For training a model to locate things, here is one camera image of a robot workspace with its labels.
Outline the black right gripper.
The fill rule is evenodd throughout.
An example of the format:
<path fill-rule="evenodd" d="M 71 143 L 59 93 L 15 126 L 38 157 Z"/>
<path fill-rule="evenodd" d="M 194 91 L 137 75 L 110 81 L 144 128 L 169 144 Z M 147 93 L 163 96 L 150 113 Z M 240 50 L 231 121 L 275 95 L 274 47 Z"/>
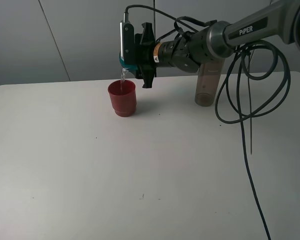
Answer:
<path fill-rule="evenodd" d="M 153 80 L 157 77 L 157 67 L 153 57 L 157 42 L 152 23 L 144 22 L 142 27 L 143 32 L 134 35 L 136 70 L 133 71 L 133 75 L 143 80 L 144 89 L 151 89 Z"/>

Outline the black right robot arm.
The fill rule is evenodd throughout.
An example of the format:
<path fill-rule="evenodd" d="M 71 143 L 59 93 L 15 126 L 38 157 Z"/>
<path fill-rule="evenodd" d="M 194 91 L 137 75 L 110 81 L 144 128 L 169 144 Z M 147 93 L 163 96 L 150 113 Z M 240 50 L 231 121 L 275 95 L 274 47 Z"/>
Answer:
<path fill-rule="evenodd" d="M 152 87 L 157 68 L 178 68 L 195 73 L 199 67 L 230 57 L 237 51 L 269 49 L 265 39 L 277 35 L 300 49 L 300 0 L 280 0 L 237 21 L 202 22 L 188 16 L 174 19 L 176 38 L 155 38 L 152 24 L 145 22 L 143 32 L 135 34 L 131 25 L 122 28 L 121 58 L 134 65 L 134 76 Z"/>

